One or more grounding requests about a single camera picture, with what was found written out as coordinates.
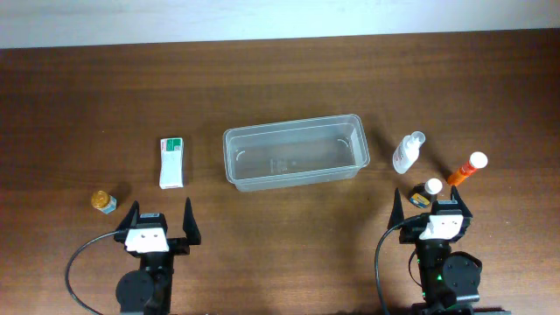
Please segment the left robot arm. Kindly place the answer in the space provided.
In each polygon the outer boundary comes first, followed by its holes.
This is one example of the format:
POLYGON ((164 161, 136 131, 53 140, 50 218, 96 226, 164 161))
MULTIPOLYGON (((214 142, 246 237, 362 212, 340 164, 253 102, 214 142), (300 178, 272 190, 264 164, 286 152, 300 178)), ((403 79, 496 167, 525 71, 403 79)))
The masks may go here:
POLYGON ((190 254, 201 244, 192 203, 185 201, 183 237, 166 236, 168 226, 162 213, 140 213, 134 202, 115 231, 114 240, 140 260, 139 268, 119 280, 115 297, 121 314, 169 314, 171 312, 174 258, 190 254))

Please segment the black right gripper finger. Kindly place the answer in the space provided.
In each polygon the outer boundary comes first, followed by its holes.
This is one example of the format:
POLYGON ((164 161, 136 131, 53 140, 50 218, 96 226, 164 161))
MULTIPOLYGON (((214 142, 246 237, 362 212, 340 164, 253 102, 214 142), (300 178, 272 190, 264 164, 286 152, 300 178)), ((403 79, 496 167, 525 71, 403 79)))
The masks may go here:
POLYGON ((398 188, 395 189, 394 201, 388 220, 388 229, 394 228, 404 221, 402 198, 398 188))
POLYGON ((472 218, 473 217, 472 213, 470 212, 470 210, 466 206, 465 202, 461 199, 461 197, 459 195, 459 190, 455 185, 453 185, 451 187, 451 200, 455 201, 457 203, 458 209, 461 211, 461 213, 464 217, 466 217, 466 218, 472 218))

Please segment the dark bottle white cap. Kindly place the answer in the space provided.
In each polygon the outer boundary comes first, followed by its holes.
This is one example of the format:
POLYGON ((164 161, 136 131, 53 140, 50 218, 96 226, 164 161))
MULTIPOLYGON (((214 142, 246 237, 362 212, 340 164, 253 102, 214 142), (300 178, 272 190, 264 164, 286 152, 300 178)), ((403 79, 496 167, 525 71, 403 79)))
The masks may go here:
POLYGON ((431 178, 413 187, 409 193, 409 202, 415 207, 426 208, 438 198, 442 189, 442 182, 438 178, 431 178))

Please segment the white spray bottle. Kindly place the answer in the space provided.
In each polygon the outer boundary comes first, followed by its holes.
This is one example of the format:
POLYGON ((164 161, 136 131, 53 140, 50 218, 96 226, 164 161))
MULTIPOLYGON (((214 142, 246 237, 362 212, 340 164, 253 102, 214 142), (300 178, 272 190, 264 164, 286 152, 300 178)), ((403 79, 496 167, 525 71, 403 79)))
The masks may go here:
POLYGON ((425 140, 425 134, 421 131, 414 131, 402 139, 392 157, 393 167, 397 173, 404 174, 417 161, 425 140))

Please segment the white green medicine box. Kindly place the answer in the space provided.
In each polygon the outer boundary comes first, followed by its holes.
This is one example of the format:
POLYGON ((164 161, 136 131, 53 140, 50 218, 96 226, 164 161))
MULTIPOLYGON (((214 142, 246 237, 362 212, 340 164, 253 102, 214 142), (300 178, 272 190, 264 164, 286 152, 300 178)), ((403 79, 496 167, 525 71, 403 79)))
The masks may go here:
POLYGON ((160 140, 161 170, 159 186, 162 189, 181 188, 183 180, 184 141, 181 137, 160 140))

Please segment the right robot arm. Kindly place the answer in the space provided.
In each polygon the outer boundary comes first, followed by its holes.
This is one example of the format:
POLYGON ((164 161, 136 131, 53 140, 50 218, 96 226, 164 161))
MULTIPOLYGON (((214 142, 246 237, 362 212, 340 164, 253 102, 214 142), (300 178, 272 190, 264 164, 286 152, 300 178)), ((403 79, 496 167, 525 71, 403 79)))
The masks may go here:
POLYGON ((428 213, 406 219, 400 192, 395 197, 388 229, 379 240, 374 257, 374 276, 378 295, 382 295, 379 256, 384 240, 394 231, 401 244, 413 244, 411 254, 419 270, 423 302, 411 306, 412 314, 422 315, 488 315, 506 314, 500 308, 476 309, 480 301, 478 291, 483 264, 478 258, 461 251, 452 251, 451 245, 462 238, 471 224, 473 215, 460 198, 456 186, 451 188, 449 200, 432 204, 428 213))

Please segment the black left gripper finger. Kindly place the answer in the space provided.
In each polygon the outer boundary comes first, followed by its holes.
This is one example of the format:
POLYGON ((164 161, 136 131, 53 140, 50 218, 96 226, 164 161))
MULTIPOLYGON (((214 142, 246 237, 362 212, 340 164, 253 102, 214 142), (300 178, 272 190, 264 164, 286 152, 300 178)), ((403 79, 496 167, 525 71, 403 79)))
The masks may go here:
POLYGON ((189 244, 201 244, 201 234, 193 216, 192 202, 189 198, 185 201, 183 231, 189 244))
POLYGON ((126 216, 122 219, 120 224, 117 226, 116 231, 123 231, 129 229, 131 226, 136 224, 137 218, 139 217, 139 203, 135 200, 130 207, 130 210, 126 216))

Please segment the orange tube white cap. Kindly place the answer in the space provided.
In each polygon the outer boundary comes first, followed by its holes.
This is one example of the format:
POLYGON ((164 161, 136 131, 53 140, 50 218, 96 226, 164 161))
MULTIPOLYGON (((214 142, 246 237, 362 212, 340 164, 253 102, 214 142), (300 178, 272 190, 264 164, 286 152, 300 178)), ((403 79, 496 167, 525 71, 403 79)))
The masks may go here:
POLYGON ((462 166, 448 177, 447 184, 458 186, 476 171, 485 168, 487 164, 487 155, 481 151, 475 151, 462 166))

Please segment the small gold-lid jar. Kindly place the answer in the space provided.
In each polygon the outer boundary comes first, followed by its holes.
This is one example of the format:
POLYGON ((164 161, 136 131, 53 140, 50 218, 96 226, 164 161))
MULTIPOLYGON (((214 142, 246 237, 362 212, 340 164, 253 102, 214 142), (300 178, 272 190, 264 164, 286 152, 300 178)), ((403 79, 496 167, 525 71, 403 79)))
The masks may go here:
POLYGON ((116 210, 116 198, 104 191, 94 192, 91 197, 91 205, 104 214, 109 214, 116 210))

